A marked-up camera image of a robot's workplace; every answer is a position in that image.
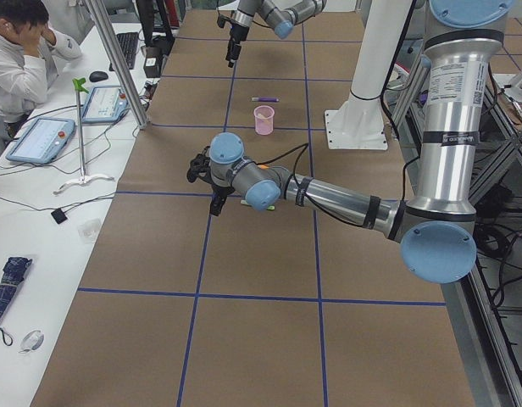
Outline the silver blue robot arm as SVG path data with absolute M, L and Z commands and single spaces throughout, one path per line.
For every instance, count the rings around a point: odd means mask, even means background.
M 204 158 L 219 215 L 226 197 L 239 193 L 256 210 L 277 199 L 325 212 L 350 226 L 382 232 L 400 242 L 404 264 L 434 283 L 455 282 L 469 274 L 476 257 L 472 238 L 475 208 L 469 184 L 486 87 L 488 64 L 502 47 L 509 10 L 515 1 L 427 1 L 423 53 L 430 67 L 425 127 L 414 198 L 389 202 L 344 189 L 285 168 L 248 158 L 241 138 L 215 136 Z M 391 50 L 400 48 L 415 1 L 372 1 L 348 100 L 325 111 L 330 149 L 387 150 L 380 98 L 391 75 Z M 233 67 L 255 14 L 280 38 L 324 10 L 326 1 L 301 1 L 279 9 L 272 1 L 240 1 L 217 24 L 230 25 L 226 60 Z

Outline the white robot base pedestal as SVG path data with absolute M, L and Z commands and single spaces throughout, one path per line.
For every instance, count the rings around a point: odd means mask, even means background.
M 411 1 L 371 3 L 349 97 L 338 110 L 325 111 L 330 149 L 387 150 L 382 93 L 392 72 L 403 28 L 413 10 Z

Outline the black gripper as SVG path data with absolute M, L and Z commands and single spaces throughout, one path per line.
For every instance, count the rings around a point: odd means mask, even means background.
M 227 47 L 227 59 L 239 59 L 242 50 L 241 42 L 247 40 L 248 27 L 238 23 L 230 24 L 230 40 Z
M 215 183 L 212 184 L 213 197 L 209 205 L 209 213 L 213 216 L 219 216 L 225 205 L 226 199 L 234 191 L 234 187 L 222 187 Z

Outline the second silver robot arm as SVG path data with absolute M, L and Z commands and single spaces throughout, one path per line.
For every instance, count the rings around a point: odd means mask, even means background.
M 240 1 L 236 11 L 230 17 L 220 14 L 217 24 L 220 28 L 225 23 L 230 24 L 230 39 L 227 46 L 225 60 L 229 67 L 233 67 L 239 59 L 242 49 L 241 43 L 247 40 L 247 35 L 256 14 L 280 38 L 287 38 L 296 25 L 320 14 L 326 5 L 322 0 L 304 0 L 289 8 L 280 9 L 273 1 Z

